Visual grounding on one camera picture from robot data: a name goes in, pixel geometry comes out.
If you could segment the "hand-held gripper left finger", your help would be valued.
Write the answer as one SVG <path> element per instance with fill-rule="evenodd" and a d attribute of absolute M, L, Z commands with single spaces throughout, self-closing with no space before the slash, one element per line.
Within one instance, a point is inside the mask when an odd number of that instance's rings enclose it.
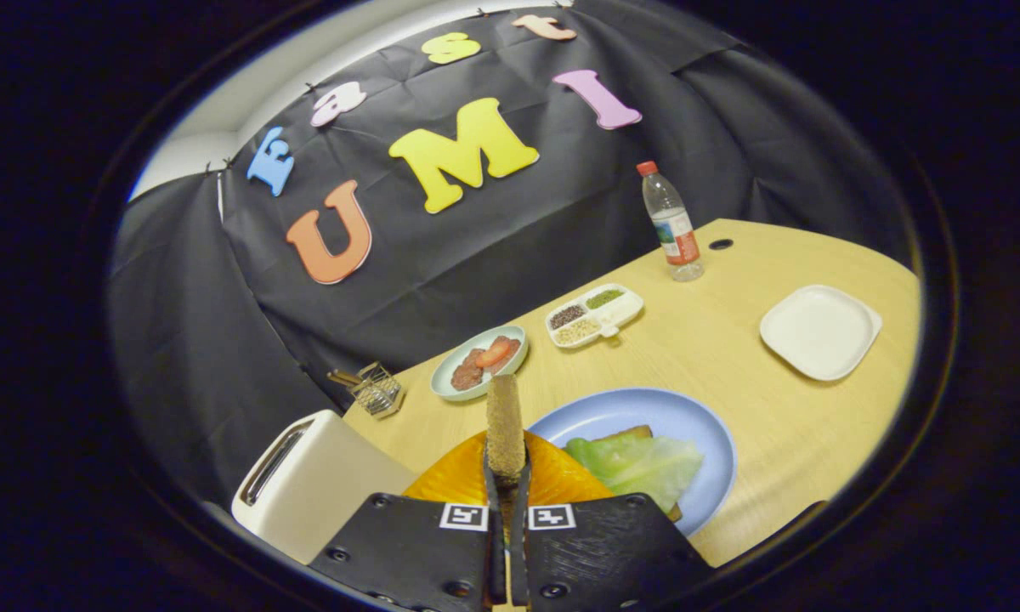
<path fill-rule="evenodd" d="M 445 456 L 446 484 L 478 484 L 476 501 L 375 492 L 309 567 L 382 607 L 490 611 L 507 601 L 503 522 L 486 464 L 484 434 Z"/>

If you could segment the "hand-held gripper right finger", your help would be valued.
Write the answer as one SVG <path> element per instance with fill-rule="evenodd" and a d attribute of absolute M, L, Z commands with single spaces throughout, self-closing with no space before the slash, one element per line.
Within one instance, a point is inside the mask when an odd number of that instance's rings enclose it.
<path fill-rule="evenodd" d="M 524 434 L 524 446 L 507 538 L 514 604 L 653 611 L 703 589 L 713 568 L 649 496 L 602 496 L 553 443 Z"/>

